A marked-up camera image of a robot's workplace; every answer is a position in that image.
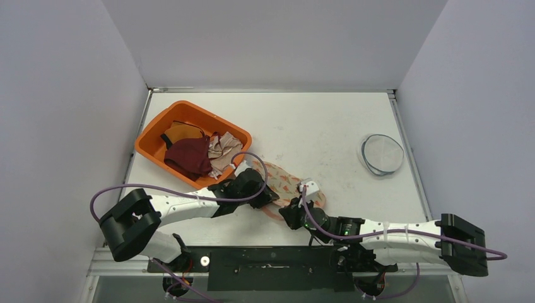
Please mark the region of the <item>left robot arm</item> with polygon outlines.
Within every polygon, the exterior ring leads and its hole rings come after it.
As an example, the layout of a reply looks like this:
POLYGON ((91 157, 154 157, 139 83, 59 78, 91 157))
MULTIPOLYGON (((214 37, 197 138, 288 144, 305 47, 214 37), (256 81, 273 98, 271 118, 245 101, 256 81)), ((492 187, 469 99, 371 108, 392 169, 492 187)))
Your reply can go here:
POLYGON ((174 272, 182 271, 188 264, 188 248, 177 234, 160 232, 161 226, 229 215, 242 205, 258 209, 279 199, 252 168, 190 193, 160 190, 161 195, 149 195, 144 188, 134 189, 97 220, 114 261, 141 255, 164 262, 174 272))

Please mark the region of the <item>dark red bra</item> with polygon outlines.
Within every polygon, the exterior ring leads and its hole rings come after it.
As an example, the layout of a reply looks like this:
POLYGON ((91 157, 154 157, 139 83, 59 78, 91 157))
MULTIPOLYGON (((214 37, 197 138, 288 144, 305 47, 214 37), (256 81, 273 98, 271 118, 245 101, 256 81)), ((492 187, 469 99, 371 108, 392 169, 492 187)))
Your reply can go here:
POLYGON ((204 135, 200 138, 184 138, 172 143, 170 138, 162 134, 166 145, 163 163, 192 181, 207 176, 212 170, 209 158, 211 137, 204 135))

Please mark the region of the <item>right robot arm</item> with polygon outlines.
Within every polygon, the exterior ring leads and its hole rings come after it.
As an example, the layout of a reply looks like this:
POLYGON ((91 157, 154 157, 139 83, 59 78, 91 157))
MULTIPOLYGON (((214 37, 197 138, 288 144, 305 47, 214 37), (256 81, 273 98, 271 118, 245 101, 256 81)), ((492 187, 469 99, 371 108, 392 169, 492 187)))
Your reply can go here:
POLYGON ((355 252, 351 262, 366 271, 399 263, 448 266, 466 276, 488 276, 485 232, 467 220, 445 213, 423 223, 389 223, 364 218, 331 217, 300 198, 279 209, 292 230, 307 229, 324 244, 355 252))

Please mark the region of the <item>floral padded bra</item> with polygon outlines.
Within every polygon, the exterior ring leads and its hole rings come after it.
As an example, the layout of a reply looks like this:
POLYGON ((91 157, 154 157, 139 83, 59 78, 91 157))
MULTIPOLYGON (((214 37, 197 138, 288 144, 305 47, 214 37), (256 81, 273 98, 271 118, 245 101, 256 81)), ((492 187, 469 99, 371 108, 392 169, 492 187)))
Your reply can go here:
POLYGON ((269 218, 283 222, 283 217, 279 214, 279 209, 290 204, 293 198, 298 196, 298 184, 302 181, 289 172, 273 163, 265 162, 267 168, 267 185, 273 190, 279 199, 261 208, 262 212, 269 218))

